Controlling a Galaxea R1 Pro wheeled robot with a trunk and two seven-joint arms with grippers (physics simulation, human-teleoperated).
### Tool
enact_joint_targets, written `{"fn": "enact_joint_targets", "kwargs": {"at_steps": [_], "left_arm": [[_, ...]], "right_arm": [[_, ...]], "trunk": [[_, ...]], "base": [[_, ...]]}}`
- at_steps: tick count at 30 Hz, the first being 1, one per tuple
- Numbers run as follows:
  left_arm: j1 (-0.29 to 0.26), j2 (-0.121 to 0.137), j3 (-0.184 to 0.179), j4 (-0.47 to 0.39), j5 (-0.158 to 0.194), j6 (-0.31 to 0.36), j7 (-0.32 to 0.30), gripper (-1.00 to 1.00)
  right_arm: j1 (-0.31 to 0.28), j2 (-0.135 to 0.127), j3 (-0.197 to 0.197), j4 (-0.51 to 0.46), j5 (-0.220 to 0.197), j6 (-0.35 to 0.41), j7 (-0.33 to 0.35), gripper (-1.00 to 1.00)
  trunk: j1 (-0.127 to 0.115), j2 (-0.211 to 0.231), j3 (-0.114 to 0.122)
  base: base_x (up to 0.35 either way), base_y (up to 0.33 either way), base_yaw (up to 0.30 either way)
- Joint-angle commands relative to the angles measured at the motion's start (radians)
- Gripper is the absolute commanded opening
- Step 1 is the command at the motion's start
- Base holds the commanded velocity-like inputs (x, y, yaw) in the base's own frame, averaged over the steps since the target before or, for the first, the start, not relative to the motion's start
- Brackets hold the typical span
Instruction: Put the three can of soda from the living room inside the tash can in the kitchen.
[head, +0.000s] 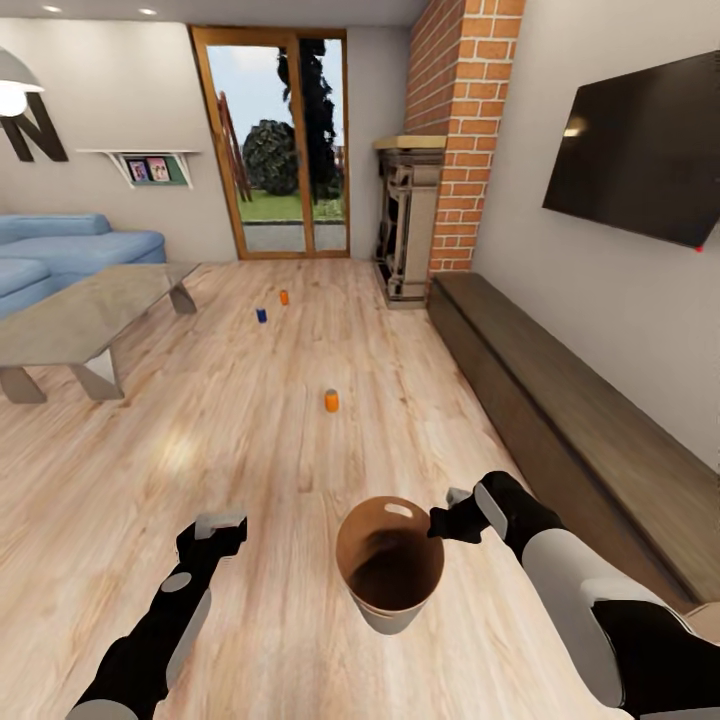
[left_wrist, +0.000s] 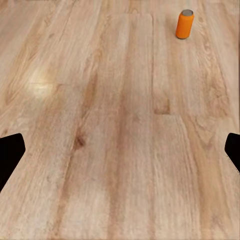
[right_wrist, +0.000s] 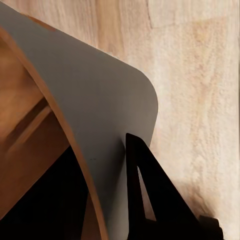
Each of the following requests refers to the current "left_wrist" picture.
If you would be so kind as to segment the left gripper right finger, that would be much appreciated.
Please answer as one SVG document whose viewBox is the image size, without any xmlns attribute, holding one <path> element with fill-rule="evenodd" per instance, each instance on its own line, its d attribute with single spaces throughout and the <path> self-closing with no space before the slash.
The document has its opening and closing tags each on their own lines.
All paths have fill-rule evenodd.
<svg viewBox="0 0 240 240">
<path fill-rule="evenodd" d="M 224 150 L 240 172 L 240 134 L 229 133 Z"/>
</svg>

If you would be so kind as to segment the can of soda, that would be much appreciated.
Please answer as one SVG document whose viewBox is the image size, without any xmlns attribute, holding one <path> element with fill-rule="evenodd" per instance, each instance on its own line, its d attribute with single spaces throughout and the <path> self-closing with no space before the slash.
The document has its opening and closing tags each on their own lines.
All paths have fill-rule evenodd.
<svg viewBox="0 0 240 240">
<path fill-rule="evenodd" d="M 185 9 L 179 14 L 175 35 L 180 40 L 185 40 L 190 36 L 194 18 L 194 12 L 190 9 Z"/>
</svg>

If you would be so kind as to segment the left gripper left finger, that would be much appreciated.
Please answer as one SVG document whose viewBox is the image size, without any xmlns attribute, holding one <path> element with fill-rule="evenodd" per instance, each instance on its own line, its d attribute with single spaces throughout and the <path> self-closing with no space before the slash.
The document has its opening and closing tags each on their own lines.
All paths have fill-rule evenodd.
<svg viewBox="0 0 240 240">
<path fill-rule="evenodd" d="M 21 133 L 0 138 L 0 192 L 26 152 Z"/>
</svg>

